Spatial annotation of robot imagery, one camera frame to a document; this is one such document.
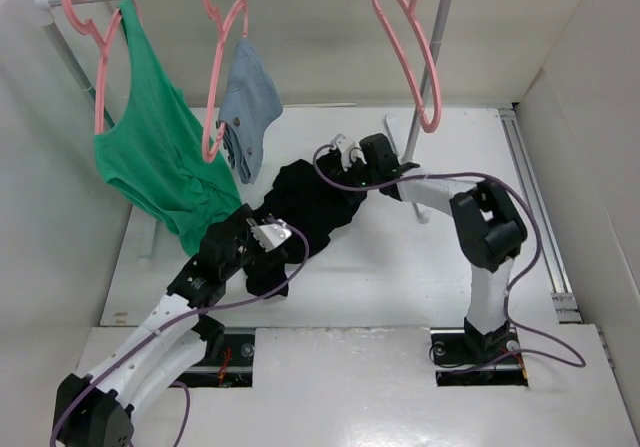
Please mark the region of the black t shirt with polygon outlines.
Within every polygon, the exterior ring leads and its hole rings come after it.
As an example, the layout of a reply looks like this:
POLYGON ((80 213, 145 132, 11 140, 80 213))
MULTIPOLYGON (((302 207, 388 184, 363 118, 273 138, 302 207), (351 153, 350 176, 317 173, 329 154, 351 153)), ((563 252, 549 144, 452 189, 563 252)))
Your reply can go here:
POLYGON ((305 255, 314 256, 325 249, 331 241, 330 234, 351 223, 366 197, 365 192, 332 187, 306 160, 282 167, 263 203, 254 210, 254 218, 281 219, 298 229, 305 238, 294 234, 278 248, 288 253, 283 267, 259 273, 252 268, 252 263, 246 265, 247 292, 260 296, 273 290, 286 279, 287 264, 300 264, 305 255))

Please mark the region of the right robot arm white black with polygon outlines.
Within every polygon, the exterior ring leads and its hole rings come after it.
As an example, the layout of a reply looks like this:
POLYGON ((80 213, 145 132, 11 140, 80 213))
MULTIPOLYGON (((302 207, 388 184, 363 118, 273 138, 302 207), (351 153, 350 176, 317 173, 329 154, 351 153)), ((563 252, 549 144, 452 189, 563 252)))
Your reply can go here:
POLYGON ((513 339, 505 313, 514 261, 528 237, 506 189, 495 180, 475 184, 428 174, 413 162, 401 164, 389 139, 374 134, 338 148, 345 172, 357 187, 375 189, 452 219, 458 245, 471 267, 470 304, 463 330, 434 334, 434 358, 446 366, 481 364, 504 352, 513 339))

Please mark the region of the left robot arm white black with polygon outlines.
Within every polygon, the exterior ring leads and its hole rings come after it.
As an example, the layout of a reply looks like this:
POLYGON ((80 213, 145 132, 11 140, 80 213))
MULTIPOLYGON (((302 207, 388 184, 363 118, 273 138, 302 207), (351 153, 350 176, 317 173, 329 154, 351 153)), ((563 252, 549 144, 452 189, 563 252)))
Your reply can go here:
POLYGON ((257 219, 248 205, 207 228, 191 257, 137 329, 85 375, 68 375, 56 393, 52 446, 128 446, 135 423, 159 394, 198 362, 222 354, 226 283, 262 259, 284 260, 301 232, 281 219, 257 219))

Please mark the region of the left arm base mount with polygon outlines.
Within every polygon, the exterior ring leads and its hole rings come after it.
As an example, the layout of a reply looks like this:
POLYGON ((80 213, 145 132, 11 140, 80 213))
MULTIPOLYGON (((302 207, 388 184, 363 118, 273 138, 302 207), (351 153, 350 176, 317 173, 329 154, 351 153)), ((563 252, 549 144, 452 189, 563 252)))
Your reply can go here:
POLYGON ((250 388, 255 359, 254 328, 229 328, 213 358, 205 357, 177 380, 189 388, 250 388))

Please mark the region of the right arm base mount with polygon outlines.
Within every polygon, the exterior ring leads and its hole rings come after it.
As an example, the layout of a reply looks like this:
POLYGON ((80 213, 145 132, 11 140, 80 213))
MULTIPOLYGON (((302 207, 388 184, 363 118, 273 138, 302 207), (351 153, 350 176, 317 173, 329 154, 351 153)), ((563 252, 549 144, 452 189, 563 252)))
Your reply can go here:
POLYGON ((485 353, 473 353, 463 328, 430 331, 429 357, 435 366, 438 387, 527 387, 528 378, 520 345, 511 329, 506 338, 485 353))

